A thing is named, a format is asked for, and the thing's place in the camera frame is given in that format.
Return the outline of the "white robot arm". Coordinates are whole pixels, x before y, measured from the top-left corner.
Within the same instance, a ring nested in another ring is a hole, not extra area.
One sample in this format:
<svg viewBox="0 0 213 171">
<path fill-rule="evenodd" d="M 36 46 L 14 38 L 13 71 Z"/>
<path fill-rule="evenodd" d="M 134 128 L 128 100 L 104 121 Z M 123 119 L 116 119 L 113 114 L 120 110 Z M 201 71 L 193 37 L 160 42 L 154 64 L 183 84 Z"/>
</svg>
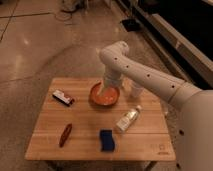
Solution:
<svg viewBox="0 0 213 171">
<path fill-rule="evenodd" d="M 121 75 L 146 88 L 179 111 L 177 164 L 180 171 L 213 171 L 213 90 L 203 90 L 127 57 L 129 46 L 118 41 L 105 46 L 105 85 L 121 85 Z"/>
</svg>

